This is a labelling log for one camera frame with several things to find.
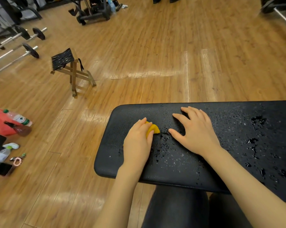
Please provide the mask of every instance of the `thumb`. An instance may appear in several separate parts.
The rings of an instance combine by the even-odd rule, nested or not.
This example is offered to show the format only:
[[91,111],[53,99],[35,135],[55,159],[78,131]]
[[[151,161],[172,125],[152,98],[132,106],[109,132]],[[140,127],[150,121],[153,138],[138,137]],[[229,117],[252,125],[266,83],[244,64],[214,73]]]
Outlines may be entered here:
[[169,129],[168,132],[171,134],[171,136],[173,136],[173,138],[175,140],[177,140],[179,143],[182,144],[182,141],[184,139],[184,136],[182,136],[181,134],[179,134],[177,131],[175,131],[174,129]]
[[147,144],[149,147],[151,147],[153,136],[154,136],[154,130],[150,131],[147,137]]

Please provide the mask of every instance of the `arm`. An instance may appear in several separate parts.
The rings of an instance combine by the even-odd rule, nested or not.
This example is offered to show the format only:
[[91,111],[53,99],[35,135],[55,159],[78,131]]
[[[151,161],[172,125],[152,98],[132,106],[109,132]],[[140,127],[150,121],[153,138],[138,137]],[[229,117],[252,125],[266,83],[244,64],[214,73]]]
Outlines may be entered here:
[[184,125],[186,135],[182,136],[173,129],[169,129],[169,132],[183,146],[201,155],[211,165],[251,225],[255,228],[286,227],[286,203],[221,148],[208,115],[192,107],[182,107],[181,110],[190,119],[181,114],[173,116]]
[[152,122],[146,118],[133,125],[124,145],[124,163],[119,168],[111,192],[97,218],[94,228],[127,227],[134,189],[149,157],[154,131],[146,138]]

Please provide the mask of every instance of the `hand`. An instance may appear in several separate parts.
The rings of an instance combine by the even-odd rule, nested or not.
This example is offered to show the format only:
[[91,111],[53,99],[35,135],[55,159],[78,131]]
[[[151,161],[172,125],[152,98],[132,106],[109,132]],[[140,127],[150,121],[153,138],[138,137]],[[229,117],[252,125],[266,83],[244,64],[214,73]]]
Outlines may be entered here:
[[152,130],[146,138],[146,133],[152,125],[152,122],[145,124],[146,120],[146,118],[139,120],[131,127],[123,145],[123,166],[140,175],[148,160],[154,134]]
[[217,135],[212,127],[209,116],[202,110],[193,107],[181,107],[190,119],[182,114],[172,114],[185,127],[185,136],[174,129],[168,131],[185,148],[205,158],[215,148],[221,148]]

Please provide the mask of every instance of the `sponge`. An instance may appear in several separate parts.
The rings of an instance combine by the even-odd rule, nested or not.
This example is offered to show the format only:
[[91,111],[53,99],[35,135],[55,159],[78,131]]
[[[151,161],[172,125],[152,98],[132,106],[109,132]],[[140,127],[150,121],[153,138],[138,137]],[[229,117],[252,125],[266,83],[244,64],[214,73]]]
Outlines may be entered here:
[[159,130],[159,127],[155,124],[152,124],[151,127],[148,129],[147,133],[146,133],[146,138],[148,137],[148,134],[150,131],[154,131],[154,133],[160,133],[160,130]]

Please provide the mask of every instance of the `wooden floor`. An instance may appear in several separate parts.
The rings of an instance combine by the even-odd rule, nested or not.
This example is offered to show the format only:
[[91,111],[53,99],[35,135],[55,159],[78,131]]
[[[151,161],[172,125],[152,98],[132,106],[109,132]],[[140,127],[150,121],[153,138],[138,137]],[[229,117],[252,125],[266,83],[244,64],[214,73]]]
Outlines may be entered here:
[[[94,158],[118,105],[286,100],[286,24],[259,15],[259,0],[119,1],[128,8],[108,22],[81,26],[68,4],[24,24],[48,31],[30,42],[39,60],[0,73],[0,108],[34,122],[28,137],[8,138],[21,145],[11,156],[27,157],[0,177],[0,227],[92,227],[113,184]],[[50,57],[69,47],[97,80],[78,82],[77,98],[69,76],[49,73]],[[128,227],[141,226],[154,188],[137,185]]]

